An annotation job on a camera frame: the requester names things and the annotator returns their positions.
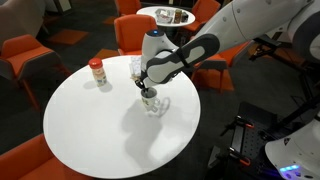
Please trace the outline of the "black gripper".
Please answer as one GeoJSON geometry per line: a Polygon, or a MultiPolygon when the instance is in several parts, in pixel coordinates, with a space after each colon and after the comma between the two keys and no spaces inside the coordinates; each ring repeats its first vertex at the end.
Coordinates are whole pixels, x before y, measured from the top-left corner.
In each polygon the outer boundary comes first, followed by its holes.
{"type": "Polygon", "coordinates": [[[147,94],[152,94],[152,88],[148,88],[148,84],[143,79],[137,78],[135,84],[140,90],[147,89],[147,94]]]}

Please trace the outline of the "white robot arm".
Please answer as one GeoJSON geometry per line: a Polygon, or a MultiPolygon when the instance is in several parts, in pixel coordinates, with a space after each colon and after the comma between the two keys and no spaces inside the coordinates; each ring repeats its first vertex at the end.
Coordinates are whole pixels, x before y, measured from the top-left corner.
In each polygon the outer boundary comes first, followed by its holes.
{"type": "Polygon", "coordinates": [[[183,68],[271,31],[287,33],[301,57],[319,62],[320,0],[233,0],[181,47],[163,32],[149,31],[136,85],[146,89],[165,84],[183,68]]]}

